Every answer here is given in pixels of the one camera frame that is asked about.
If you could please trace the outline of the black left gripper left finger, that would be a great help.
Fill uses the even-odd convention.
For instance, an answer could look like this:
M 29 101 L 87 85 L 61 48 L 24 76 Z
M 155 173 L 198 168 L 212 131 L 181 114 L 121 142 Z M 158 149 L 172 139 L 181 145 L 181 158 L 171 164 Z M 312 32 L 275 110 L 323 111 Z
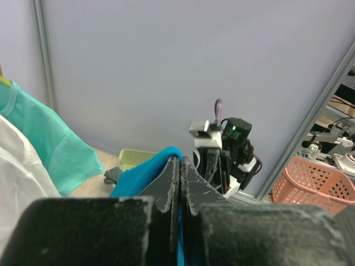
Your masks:
M 47 198 L 21 215 L 2 265 L 177 265 L 179 159 L 136 197 Z

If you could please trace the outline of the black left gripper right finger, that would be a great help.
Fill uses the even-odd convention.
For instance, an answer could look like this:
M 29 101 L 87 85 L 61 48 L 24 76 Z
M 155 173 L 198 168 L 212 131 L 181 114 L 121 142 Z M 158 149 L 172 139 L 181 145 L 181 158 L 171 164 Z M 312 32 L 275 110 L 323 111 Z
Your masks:
M 315 205 L 232 203 L 181 163 L 185 265 L 352 265 L 334 218 Z

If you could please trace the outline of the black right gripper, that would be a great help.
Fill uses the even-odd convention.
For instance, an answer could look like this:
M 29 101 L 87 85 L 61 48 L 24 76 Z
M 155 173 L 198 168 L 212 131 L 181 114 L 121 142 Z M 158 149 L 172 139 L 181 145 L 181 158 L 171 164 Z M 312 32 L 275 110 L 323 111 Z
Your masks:
M 222 192 L 222 178 L 220 171 L 220 149 L 203 148 L 198 149 L 200 163 L 199 174 L 215 188 Z M 234 177 L 240 184 L 239 190 L 244 190 L 262 169 L 261 160 L 254 155 L 254 147 L 249 139 L 237 147 L 232 141 L 222 141 L 222 158 L 224 159 L 224 170 L 226 171 L 226 188 L 231 188 L 231 177 Z

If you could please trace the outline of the blue t-shirt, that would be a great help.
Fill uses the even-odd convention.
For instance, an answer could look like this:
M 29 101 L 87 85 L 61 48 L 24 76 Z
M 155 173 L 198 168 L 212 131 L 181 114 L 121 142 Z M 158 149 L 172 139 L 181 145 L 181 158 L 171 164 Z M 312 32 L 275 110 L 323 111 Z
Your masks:
M 110 197 L 137 196 L 162 173 L 170 157 L 177 157 L 181 165 L 181 151 L 175 146 L 167 147 L 148 161 L 123 172 Z

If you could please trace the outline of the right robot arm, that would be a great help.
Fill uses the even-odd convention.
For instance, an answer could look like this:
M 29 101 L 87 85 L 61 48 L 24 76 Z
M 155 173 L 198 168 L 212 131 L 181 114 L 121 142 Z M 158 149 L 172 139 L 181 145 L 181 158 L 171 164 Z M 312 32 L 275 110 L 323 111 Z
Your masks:
M 244 190 L 262 162 L 254 155 L 248 135 L 252 125 L 243 119 L 218 115 L 214 122 L 203 121 L 190 133 L 194 137 L 194 165 L 199 175 L 222 195 Z

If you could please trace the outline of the grey t-shirt in basket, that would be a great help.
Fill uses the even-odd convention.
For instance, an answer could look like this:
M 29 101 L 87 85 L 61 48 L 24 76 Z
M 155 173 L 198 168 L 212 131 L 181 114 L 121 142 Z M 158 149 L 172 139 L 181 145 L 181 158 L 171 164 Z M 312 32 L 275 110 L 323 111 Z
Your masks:
M 106 185 L 116 185 L 122 173 L 123 171 L 119 167 L 107 170 L 104 174 L 104 183 Z

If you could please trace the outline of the teal t-shirt on hanger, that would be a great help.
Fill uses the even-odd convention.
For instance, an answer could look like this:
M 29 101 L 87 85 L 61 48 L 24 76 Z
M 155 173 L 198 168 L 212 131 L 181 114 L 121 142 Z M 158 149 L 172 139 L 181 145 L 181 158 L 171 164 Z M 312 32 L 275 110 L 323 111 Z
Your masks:
M 15 82 L 1 84 L 1 115 L 29 140 L 61 195 L 104 172 L 97 153 Z

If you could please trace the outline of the white t-shirt on wooden hanger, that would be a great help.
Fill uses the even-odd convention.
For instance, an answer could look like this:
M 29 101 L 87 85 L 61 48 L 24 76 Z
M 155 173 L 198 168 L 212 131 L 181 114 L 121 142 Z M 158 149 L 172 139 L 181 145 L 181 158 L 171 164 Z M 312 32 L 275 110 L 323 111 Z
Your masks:
M 60 197 L 29 140 L 1 116 L 1 250 L 35 200 Z

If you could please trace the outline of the yellow hanger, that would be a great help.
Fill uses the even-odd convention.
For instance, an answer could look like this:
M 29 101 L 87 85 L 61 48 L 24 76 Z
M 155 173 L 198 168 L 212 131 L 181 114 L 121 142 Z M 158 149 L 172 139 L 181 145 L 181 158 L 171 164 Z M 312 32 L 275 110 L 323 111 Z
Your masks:
M 1 82 L 2 84 L 4 84 L 5 86 L 8 86 L 8 87 L 10 87 L 10 86 L 12 85 L 12 82 L 11 82 L 11 81 L 5 79 L 5 78 L 2 77 L 2 76 L 0 76 L 0 82 Z

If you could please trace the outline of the light green perforated basket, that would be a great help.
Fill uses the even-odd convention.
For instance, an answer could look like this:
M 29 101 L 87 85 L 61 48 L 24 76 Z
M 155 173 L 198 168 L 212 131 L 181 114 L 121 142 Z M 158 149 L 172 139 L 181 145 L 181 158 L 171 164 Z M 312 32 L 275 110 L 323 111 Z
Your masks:
M 156 152 L 150 151 L 122 149 L 118 157 L 117 166 L 124 172 L 148 161 L 156 154 Z

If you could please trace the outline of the pink laundry basket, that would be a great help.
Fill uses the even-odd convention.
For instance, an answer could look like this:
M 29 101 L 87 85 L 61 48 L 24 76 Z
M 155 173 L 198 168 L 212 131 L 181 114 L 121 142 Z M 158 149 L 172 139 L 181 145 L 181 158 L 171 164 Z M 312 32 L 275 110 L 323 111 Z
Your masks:
M 271 190 L 273 203 L 314 204 L 332 216 L 354 205 L 354 184 L 341 171 L 293 157 Z

